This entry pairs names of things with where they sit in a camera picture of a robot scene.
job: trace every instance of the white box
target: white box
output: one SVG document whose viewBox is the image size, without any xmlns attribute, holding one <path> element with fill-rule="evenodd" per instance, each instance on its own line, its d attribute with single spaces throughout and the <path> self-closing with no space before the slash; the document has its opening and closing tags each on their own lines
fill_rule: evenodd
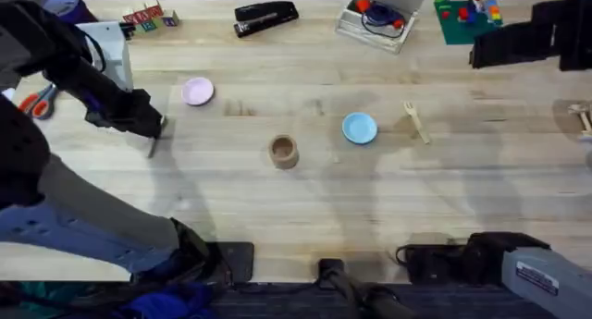
<svg viewBox="0 0 592 319">
<path fill-rule="evenodd" d="M 407 40 L 413 24 L 417 19 L 417 11 L 424 0 L 372 0 L 383 5 L 391 6 L 405 17 L 405 27 L 400 37 L 389 38 L 373 34 L 362 25 L 362 14 L 356 10 L 357 0 L 348 0 L 347 5 L 338 19 L 336 32 L 352 37 L 362 43 L 383 49 L 397 55 Z"/>
</svg>

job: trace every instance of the blue cloth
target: blue cloth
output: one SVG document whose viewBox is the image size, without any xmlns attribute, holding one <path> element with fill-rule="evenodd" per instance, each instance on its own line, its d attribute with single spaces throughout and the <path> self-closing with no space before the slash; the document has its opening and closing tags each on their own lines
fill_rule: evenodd
<svg viewBox="0 0 592 319">
<path fill-rule="evenodd" d="M 216 319 L 208 308 L 212 289 L 199 283 L 176 285 L 145 294 L 119 308 L 120 318 Z"/>
</svg>

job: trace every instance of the wooden fork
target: wooden fork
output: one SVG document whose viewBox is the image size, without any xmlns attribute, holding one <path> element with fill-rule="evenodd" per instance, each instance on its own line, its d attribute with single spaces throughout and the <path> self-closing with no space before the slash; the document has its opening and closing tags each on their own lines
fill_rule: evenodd
<svg viewBox="0 0 592 319">
<path fill-rule="evenodd" d="M 417 109 L 415 108 L 415 105 L 413 105 L 413 103 L 411 102 L 404 102 L 403 106 L 405 107 L 405 111 L 407 112 L 407 114 L 413 120 L 417 132 L 419 132 L 419 136 L 422 138 L 425 144 L 429 144 L 431 140 L 429 138 L 429 135 L 427 134 L 427 131 L 424 129 L 424 126 L 422 125 L 422 121 L 419 119 L 419 115 L 417 114 Z"/>
</svg>

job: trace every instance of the green lego baseplate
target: green lego baseplate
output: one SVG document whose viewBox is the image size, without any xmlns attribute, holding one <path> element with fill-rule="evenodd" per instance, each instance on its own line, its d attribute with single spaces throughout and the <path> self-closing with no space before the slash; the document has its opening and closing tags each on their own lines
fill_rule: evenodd
<svg viewBox="0 0 592 319">
<path fill-rule="evenodd" d="M 487 21 L 487 15 L 483 13 L 477 14 L 477 20 L 474 23 L 467 24 L 465 22 L 459 22 L 459 9 L 466 7 L 466 4 L 466 1 L 450 0 L 434 3 L 442 33 L 448 45 L 473 44 L 476 36 L 493 31 L 503 24 L 503 21 L 489 23 Z M 448 18 L 442 17 L 442 13 L 445 11 L 450 12 Z"/>
</svg>

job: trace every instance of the small blue dish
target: small blue dish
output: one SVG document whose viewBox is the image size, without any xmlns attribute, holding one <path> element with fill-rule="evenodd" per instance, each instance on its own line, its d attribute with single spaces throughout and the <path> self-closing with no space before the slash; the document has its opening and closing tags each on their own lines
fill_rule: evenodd
<svg viewBox="0 0 592 319">
<path fill-rule="evenodd" d="M 378 134 L 378 126 L 372 117 L 362 112 L 354 112 L 343 119 L 343 135 L 355 144 L 367 144 Z"/>
</svg>

